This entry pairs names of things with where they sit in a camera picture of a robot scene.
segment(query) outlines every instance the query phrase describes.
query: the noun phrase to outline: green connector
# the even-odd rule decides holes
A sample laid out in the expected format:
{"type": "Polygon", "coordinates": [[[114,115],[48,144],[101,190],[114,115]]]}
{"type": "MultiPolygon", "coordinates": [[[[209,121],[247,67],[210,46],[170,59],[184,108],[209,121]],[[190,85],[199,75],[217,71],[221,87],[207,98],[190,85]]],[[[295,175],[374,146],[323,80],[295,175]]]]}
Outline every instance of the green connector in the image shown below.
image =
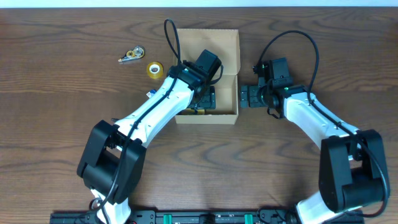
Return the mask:
{"type": "Polygon", "coordinates": [[[163,224],[172,224],[172,216],[164,215],[163,216],[163,224]]]}
{"type": "Polygon", "coordinates": [[[253,215],[245,214],[244,215],[244,224],[253,224],[253,215]]]}

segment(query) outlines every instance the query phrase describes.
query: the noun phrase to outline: tape roll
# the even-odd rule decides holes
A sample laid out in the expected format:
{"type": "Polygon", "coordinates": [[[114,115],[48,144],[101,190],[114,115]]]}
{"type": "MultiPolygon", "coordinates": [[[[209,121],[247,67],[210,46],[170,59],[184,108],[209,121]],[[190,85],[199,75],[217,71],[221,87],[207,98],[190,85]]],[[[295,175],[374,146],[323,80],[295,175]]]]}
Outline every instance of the tape roll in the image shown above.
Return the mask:
{"type": "Polygon", "coordinates": [[[163,66],[159,62],[151,62],[147,66],[147,74],[151,78],[160,78],[163,76],[163,66]]]}

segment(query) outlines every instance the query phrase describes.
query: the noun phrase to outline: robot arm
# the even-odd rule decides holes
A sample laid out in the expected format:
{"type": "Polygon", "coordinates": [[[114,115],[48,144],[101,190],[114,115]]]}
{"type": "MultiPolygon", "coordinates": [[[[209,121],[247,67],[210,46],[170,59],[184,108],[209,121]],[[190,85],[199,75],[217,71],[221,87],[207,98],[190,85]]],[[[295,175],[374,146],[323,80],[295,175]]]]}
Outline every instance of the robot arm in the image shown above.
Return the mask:
{"type": "MultiPolygon", "coordinates": [[[[119,126],[118,131],[127,136],[134,122],[156,103],[170,88],[173,82],[172,77],[167,77],[163,85],[154,96],[149,98],[142,106],[129,116],[115,122],[119,126]]],[[[142,146],[147,147],[155,135],[181,110],[187,108],[193,98],[193,90],[184,81],[178,79],[169,97],[164,99],[138,124],[131,139],[140,139],[142,146]]]]}
{"type": "MultiPolygon", "coordinates": [[[[173,83],[172,77],[167,77],[163,85],[159,88],[154,96],[149,98],[140,108],[135,112],[120,119],[115,122],[115,126],[119,127],[117,132],[120,135],[127,136],[128,132],[132,128],[134,122],[142,116],[142,114],[147,111],[151,106],[161,99],[165,95],[165,92],[171,87],[173,83]]],[[[169,97],[162,100],[149,114],[147,114],[144,119],[138,124],[137,129],[133,132],[131,140],[140,139],[141,146],[147,147],[149,143],[153,140],[155,135],[181,110],[184,110],[193,97],[193,90],[189,88],[189,85],[184,81],[178,79],[173,87],[173,91],[170,93],[169,97]]],[[[115,145],[117,149],[121,151],[121,144],[115,145]]],[[[96,198],[104,200],[105,196],[96,189],[92,189],[91,192],[96,198]]],[[[104,210],[108,216],[110,223],[124,223],[130,216],[130,208],[128,205],[128,198],[123,200],[121,203],[109,203],[106,202],[104,205],[104,210]]],[[[97,217],[106,223],[104,214],[101,210],[97,211],[97,217]]]]}
{"type": "Polygon", "coordinates": [[[306,87],[293,85],[285,58],[261,62],[253,69],[259,75],[259,84],[243,86],[242,99],[248,102],[241,106],[267,106],[269,115],[295,123],[321,149],[320,191],[298,203],[295,220],[303,224],[323,223],[389,196],[388,191],[384,196],[383,179],[376,162],[357,140],[364,142],[378,161],[389,189],[384,148],[377,132],[360,131],[345,123],[325,108],[313,93],[308,94],[306,87]],[[270,109],[276,110],[279,117],[270,114],[270,109]],[[339,127],[331,119],[340,121],[339,127]],[[349,161],[352,159],[362,161],[362,167],[351,169],[349,161]]]}
{"type": "Polygon", "coordinates": [[[107,223],[104,213],[110,224],[129,218],[128,196],[141,178],[146,147],[177,113],[201,100],[221,66],[216,55],[204,50],[195,63],[184,61],[172,66],[159,91],[135,112],[114,125],[100,121],[93,128],[77,174],[96,198],[105,201],[97,211],[102,222],[107,223]],[[117,158],[107,147],[120,151],[123,147],[124,157],[117,158]]]}

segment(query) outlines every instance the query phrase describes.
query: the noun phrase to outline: open cardboard box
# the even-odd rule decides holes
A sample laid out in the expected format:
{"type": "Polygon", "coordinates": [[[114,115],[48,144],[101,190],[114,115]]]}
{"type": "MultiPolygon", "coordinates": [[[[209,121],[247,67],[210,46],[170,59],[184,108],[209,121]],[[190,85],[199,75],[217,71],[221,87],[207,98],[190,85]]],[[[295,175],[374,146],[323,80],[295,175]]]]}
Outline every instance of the open cardboard box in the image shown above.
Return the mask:
{"type": "MultiPolygon", "coordinates": [[[[177,29],[180,39],[181,60],[194,62],[207,49],[220,58],[223,77],[214,85],[216,109],[204,115],[176,115],[177,124],[234,124],[238,118],[238,78],[241,68],[238,30],[177,29]]],[[[218,69],[213,79],[220,76],[218,69]]]]}

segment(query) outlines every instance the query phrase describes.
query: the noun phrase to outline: wood grain surface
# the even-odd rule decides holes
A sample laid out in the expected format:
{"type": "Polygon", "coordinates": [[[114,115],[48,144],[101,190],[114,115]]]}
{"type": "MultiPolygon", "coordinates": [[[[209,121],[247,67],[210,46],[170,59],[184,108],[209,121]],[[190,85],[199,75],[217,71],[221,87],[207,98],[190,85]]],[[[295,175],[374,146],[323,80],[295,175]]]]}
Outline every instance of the wood grain surface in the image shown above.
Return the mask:
{"type": "MultiPolygon", "coordinates": [[[[86,210],[93,198],[76,175],[88,135],[101,119],[123,118],[162,80],[172,52],[163,21],[179,28],[239,29],[239,84],[277,34],[302,30],[317,42],[314,92],[340,118],[384,140],[398,222],[398,8],[2,9],[0,10],[0,223],[48,223],[54,210],[86,210]],[[130,65],[117,59],[143,45],[130,65]]],[[[287,57],[308,85],[311,43],[278,40],[264,58],[287,57]]],[[[166,125],[149,146],[131,205],[178,209],[288,206],[318,190],[319,149],[296,125],[264,108],[239,109],[235,125],[166,125]]],[[[365,209],[373,212],[377,205],[365,209]]]]}

